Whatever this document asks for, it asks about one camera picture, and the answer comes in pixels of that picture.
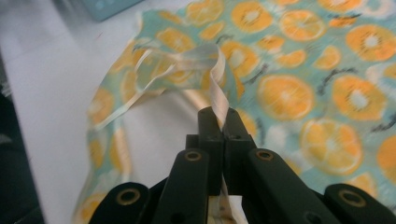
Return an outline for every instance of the white table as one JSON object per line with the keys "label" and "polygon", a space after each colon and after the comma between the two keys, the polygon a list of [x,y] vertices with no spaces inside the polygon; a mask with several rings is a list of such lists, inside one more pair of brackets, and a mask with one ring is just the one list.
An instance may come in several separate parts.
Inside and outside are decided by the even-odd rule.
{"label": "white table", "polygon": [[[0,0],[0,48],[47,223],[71,221],[89,171],[86,110],[137,34],[136,12],[188,2],[146,0],[96,22],[78,0]],[[197,132],[196,109],[178,93],[134,108],[126,121],[136,181],[148,186],[169,174],[185,134]]]}

